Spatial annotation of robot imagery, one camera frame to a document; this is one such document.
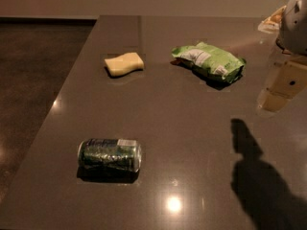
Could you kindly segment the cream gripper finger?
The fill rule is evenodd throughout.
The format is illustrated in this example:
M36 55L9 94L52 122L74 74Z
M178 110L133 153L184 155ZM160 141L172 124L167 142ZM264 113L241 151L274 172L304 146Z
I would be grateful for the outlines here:
M259 112L279 112L307 87L307 63L298 60L275 62L257 100Z

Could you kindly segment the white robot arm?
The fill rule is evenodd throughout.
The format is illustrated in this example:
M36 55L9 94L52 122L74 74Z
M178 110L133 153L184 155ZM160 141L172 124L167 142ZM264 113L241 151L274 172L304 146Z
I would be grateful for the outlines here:
M307 0L289 0L262 21L258 30L277 34L257 99L257 111L271 116L307 87Z

